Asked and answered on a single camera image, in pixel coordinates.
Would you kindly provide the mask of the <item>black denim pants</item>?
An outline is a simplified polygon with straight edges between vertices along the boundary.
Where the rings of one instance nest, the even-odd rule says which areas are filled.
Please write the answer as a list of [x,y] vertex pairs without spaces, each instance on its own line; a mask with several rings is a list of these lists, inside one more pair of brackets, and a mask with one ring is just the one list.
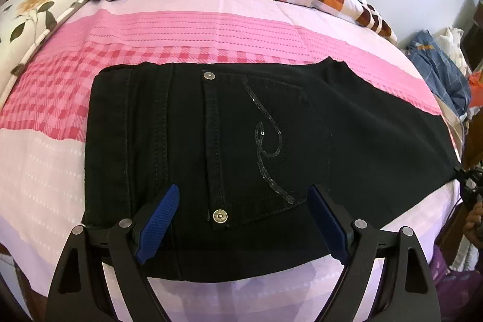
[[310,186],[381,228],[450,181],[457,163],[440,116],[343,62],[118,65],[92,84],[84,224],[112,227],[177,186],[146,272],[246,279],[328,254]]

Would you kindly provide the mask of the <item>pink checked bed sheet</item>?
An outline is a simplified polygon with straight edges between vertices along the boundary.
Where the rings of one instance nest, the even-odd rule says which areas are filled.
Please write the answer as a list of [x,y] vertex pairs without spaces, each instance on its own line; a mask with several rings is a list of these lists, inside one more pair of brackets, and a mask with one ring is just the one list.
[[282,63],[327,57],[436,113],[406,56],[369,29],[271,0],[89,2],[39,49],[1,111],[1,242],[46,295],[84,212],[84,141],[98,72],[116,64]]

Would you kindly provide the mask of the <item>blue plaid cloth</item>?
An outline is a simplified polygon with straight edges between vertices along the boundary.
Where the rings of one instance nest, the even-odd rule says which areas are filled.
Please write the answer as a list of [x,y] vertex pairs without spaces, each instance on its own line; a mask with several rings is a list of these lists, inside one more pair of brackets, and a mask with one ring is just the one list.
[[414,35],[407,46],[407,57],[433,94],[459,117],[467,113],[471,101],[468,80],[429,31]]

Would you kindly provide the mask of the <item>white floral pillow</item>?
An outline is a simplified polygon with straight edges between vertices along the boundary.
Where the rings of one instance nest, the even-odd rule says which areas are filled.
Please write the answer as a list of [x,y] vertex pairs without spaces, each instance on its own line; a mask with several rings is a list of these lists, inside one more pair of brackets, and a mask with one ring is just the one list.
[[1,5],[1,104],[43,43],[89,0],[8,0]]

